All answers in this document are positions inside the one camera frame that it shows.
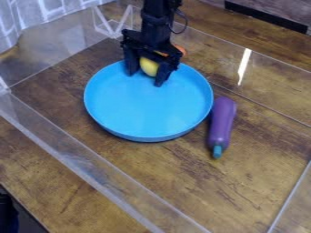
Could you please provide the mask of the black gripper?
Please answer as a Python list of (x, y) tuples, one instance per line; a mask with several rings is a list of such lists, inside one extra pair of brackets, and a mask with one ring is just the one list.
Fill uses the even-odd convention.
[[(125, 51), (126, 69), (133, 76), (141, 69), (141, 58), (146, 57), (159, 64), (155, 74), (155, 86), (162, 87), (171, 73), (179, 68), (183, 53), (170, 42), (170, 38), (157, 42), (154, 38), (145, 40), (143, 32), (123, 29), (121, 46)], [(167, 57), (157, 53), (161, 51), (170, 54)]]

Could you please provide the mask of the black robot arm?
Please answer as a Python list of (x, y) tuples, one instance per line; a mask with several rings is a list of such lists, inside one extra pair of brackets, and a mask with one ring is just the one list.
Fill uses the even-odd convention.
[(179, 68), (183, 52), (173, 45), (170, 36), (174, 16), (179, 13), (183, 0), (143, 0), (142, 30), (122, 30), (121, 46), (125, 52), (126, 69), (133, 76), (142, 68), (141, 59), (154, 61), (155, 86), (162, 87), (171, 73)]

